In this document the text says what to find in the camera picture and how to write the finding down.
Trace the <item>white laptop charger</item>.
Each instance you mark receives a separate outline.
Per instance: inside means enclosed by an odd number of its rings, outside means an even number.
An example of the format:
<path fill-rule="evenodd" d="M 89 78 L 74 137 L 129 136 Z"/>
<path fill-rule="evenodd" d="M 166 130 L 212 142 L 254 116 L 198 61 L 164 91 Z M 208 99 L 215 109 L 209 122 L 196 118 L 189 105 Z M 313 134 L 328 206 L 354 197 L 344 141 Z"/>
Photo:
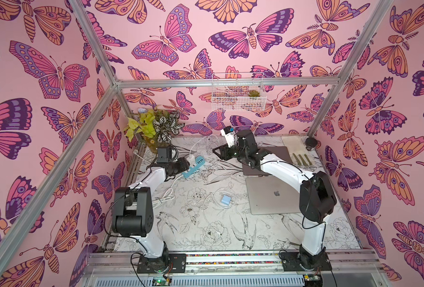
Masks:
<path fill-rule="evenodd" d="M 195 166 L 196 165 L 196 160 L 195 160 L 195 156 L 193 154 L 189 154 L 186 156 L 187 161 L 189 162 L 189 164 L 191 166 Z"/>

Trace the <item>blue power strip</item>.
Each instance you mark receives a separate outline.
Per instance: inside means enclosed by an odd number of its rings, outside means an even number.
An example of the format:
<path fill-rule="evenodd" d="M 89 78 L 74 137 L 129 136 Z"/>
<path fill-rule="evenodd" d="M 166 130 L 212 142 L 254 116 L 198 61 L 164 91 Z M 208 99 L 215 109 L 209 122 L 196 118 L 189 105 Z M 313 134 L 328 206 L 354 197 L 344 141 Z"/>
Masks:
<path fill-rule="evenodd" d="M 188 179 L 189 177 L 191 177 L 194 173 L 196 173 L 197 171 L 200 170 L 200 168 L 205 165 L 206 163 L 206 159 L 202 156 L 199 155 L 195 158 L 196 160 L 196 165 L 195 166 L 190 166 L 189 170 L 186 172 L 183 172 L 183 177 Z"/>

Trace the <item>light blue charger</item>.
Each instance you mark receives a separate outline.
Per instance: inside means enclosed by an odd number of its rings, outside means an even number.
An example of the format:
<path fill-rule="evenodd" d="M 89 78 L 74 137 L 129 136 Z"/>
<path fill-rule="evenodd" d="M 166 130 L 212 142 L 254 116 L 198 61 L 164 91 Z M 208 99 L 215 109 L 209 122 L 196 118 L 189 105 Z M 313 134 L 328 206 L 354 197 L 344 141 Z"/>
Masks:
<path fill-rule="evenodd" d="M 232 197 L 227 195 L 223 195 L 220 201 L 220 203 L 225 206 L 229 206 L 231 202 L 232 202 Z"/>

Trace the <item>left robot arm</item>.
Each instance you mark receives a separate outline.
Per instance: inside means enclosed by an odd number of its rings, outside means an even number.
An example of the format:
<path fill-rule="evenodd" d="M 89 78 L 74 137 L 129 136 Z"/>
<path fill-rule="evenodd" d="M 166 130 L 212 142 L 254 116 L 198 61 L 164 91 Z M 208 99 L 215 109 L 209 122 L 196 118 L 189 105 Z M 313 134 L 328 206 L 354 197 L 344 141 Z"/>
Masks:
<path fill-rule="evenodd" d="M 188 169 L 189 162 L 183 157 L 157 163 L 149 167 L 140 180 L 115 192 L 111 229 L 123 238 L 134 239 L 142 247 L 137 253 L 138 272 L 185 272 L 186 255 L 171 255 L 161 236 L 152 232 L 155 220 L 152 192 Z"/>

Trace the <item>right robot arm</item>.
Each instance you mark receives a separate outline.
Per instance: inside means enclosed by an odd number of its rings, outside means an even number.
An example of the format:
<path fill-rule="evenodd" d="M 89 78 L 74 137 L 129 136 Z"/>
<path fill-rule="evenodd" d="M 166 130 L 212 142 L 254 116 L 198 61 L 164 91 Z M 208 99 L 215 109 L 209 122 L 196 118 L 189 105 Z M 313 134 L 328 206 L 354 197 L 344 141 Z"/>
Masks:
<path fill-rule="evenodd" d="M 220 159 L 237 159 L 252 169 L 268 173 L 299 194 L 304 238 L 299 246 L 299 265 L 306 271 L 317 270 L 326 259 L 324 236 L 330 215 L 337 204 L 329 176 L 324 172 L 303 170 L 281 159 L 265 148 L 258 147 L 250 130 L 236 132 L 231 126 L 220 131 L 226 144 L 213 149 Z"/>

